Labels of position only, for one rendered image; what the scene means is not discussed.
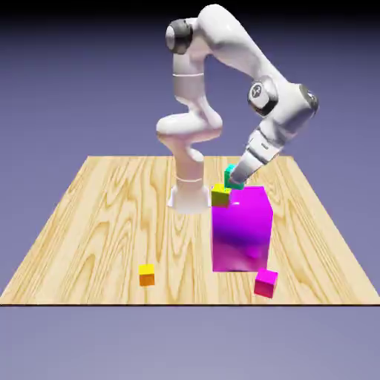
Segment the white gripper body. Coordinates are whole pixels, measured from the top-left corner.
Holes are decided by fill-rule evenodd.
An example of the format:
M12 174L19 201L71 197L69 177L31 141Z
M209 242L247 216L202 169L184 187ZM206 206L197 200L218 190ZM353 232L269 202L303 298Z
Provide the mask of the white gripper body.
M238 185L243 184L262 166L263 162L250 151L245 150L239 163L232 170L229 181Z

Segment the small teal cube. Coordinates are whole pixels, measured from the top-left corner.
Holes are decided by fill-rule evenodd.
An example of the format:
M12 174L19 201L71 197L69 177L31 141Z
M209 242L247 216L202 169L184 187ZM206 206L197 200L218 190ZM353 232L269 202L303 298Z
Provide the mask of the small teal cube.
M229 189L243 189L244 183L234 183L231 180L231 173L234 170L235 165L229 164L224 171L224 187Z

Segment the small yellow-green cube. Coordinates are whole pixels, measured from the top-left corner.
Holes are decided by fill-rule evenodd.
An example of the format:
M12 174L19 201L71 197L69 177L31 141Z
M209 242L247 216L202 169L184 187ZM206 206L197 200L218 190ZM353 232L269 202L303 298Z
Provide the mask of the small yellow-green cube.
M232 189L225 187L222 183L216 183L212 186L212 206L227 207Z

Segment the small pink cube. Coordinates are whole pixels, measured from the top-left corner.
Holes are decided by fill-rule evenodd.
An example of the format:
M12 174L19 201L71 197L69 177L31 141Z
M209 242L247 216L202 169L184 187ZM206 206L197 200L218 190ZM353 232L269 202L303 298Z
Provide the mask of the small pink cube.
M278 273L261 268L255 278L254 293L266 298L272 298L278 282Z

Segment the small orange cube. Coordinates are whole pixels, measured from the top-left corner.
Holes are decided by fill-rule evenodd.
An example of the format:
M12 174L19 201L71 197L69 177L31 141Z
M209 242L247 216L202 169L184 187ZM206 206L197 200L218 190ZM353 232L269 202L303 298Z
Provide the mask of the small orange cube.
M140 286L155 285L154 264L139 265L139 280Z

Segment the large magenta box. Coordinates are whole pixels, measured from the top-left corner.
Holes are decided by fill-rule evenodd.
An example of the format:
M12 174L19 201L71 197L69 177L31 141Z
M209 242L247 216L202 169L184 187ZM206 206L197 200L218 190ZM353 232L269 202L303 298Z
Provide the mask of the large magenta box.
M263 186L233 189L227 207L212 207L215 272L257 272L267 266L273 210Z

